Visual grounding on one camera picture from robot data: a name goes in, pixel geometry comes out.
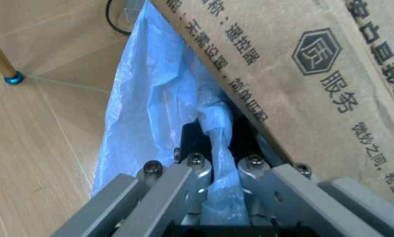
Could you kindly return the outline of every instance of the plastic bag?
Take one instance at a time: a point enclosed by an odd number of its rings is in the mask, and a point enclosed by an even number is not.
[[[214,167],[201,224],[249,224],[228,150],[233,118],[224,101],[207,68],[146,1],[115,76],[92,196],[119,173],[135,176],[149,160],[170,166],[182,126],[198,118],[210,136]]]

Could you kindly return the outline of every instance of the gray metal bar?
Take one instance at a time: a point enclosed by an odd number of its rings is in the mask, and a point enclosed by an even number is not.
[[[386,237],[394,237],[394,205],[344,177],[318,186]]]
[[[241,181],[284,226],[310,226],[320,236],[382,236],[288,164]]]
[[[170,223],[179,225],[196,198],[196,180],[191,168],[171,165],[113,237],[159,237]]]
[[[141,181],[119,174],[52,236],[109,236],[115,225],[134,209],[147,191]]]

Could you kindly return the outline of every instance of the metal pole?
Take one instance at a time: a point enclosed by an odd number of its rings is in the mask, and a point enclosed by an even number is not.
[[[23,80],[23,75],[16,71],[0,48],[0,73],[4,76],[5,82],[18,84]]]

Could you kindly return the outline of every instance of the wooden floor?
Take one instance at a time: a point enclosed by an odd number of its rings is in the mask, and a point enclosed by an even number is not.
[[[106,0],[0,0],[0,237],[49,236],[89,199],[105,107],[127,37]],[[124,0],[115,22],[126,27]]]

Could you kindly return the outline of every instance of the blue ring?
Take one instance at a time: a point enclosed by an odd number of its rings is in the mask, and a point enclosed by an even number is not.
[[[17,71],[17,75],[13,78],[6,78],[4,77],[4,81],[7,82],[10,85],[15,85],[20,83],[23,80],[24,76],[21,74],[21,72]]]

